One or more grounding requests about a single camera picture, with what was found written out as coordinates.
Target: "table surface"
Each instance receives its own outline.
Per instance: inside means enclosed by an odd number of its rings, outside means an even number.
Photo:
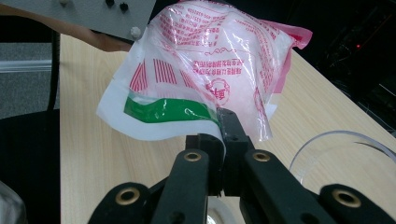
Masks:
[[[184,136],[156,142],[137,141],[112,130],[96,116],[96,107],[125,56],[124,52],[102,52],[62,35],[62,223],[87,223],[94,208],[118,184],[138,182],[151,187],[169,175],[176,154],[184,148]],[[333,130],[349,130],[370,136],[395,150],[395,138],[309,63],[295,52],[291,60],[285,88],[270,120],[273,138],[256,144],[256,148],[275,153],[289,167],[298,149],[312,137]],[[357,154],[356,158],[368,155],[366,152]],[[337,170],[336,182],[370,195],[372,201],[396,218],[396,194],[392,193],[396,189],[395,166],[384,161],[382,155],[369,157],[368,167],[366,164],[352,172],[358,175],[349,172],[356,167],[341,161],[334,161],[330,168],[317,173],[325,177],[330,170]],[[376,180],[383,175],[389,176],[386,182]],[[320,181],[323,180],[315,178],[306,187],[315,191]],[[222,200],[233,211],[236,223],[243,223],[237,199],[223,197]]]

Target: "clear plastic container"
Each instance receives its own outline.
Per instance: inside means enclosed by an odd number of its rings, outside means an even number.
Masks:
[[[396,154],[361,133],[332,131],[315,136],[294,156],[290,172],[306,188],[352,187],[396,219]]]

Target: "red lines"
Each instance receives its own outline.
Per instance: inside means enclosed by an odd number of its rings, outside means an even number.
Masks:
[[[134,72],[134,77],[132,78],[131,83],[129,84],[129,87],[133,91],[142,91],[148,87],[147,74],[146,74],[146,63],[144,61],[143,61],[143,63],[140,63],[137,66],[137,69]]]
[[[154,59],[155,81],[177,84],[172,65],[164,61]]]

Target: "screw hole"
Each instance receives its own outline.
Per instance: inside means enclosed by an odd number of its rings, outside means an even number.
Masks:
[[[184,159],[185,159],[186,161],[198,161],[198,160],[201,159],[201,155],[198,154],[198,153],[195,153],[195,152],[190,152],[190,153],[187,153],[187,154],[184,156]]]
[[[169,216],[169,221],[172,224],[182,224],[185,221],[185,216],[183,213],[174,212]]]
[[[119,205],[128,205],[139,199],[140,191],[136,188],[122,189],[116,195],[116,203]]]
[[[318,224],[319,220],[312,214],[302,213],[300,217],[301,221],[306,224]]]
[[[271,159],[270,156],[268,156],[267,154],[262,153],[262,152],[256,152],[256,153],[254,153],[254,154],[253,154],[253,158],[254,158],[256,161],[269,161],[269,160]]]
[[[334,199],[348,207],[357,208],[361,206],[361,200],[353,193],[343,190],[343,189],[335,189],[332,192],[332,196]]]

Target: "printed logo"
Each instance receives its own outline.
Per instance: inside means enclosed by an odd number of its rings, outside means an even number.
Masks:
[[[230,98],[230,85],[222,78],[213,79],[206,84],[206,89],[218,99],[219,105],[225,105]]]

